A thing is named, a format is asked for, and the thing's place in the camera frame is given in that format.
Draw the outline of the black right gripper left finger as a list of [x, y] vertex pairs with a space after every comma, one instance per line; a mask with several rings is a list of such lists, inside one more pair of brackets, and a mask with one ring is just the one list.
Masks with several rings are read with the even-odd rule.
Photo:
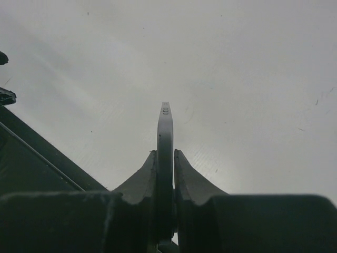
[[156, 252], [156, 152], [113, 191], [1, 197], [1, 252]]

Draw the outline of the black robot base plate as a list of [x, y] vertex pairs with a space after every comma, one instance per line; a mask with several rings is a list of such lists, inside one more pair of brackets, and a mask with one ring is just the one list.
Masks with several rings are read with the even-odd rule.
[[1, 108], [1, 194], [94, 190], [105, 187], [14, 113]]

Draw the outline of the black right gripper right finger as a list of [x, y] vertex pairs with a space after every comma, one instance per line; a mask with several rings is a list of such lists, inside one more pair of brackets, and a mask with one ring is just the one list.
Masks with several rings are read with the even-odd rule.
[[174, 152], [180, 252], [336, 252], [336, 206], [313, 194], [228, 194]]

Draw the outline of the black phone stand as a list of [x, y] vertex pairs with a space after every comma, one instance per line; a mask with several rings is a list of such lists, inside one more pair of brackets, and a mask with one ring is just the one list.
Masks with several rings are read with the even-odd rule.
[[170, 104], [163, 102], [157, 124], [157, 218], [158, 242], [170, 244], [174, 225], [173, 118]]

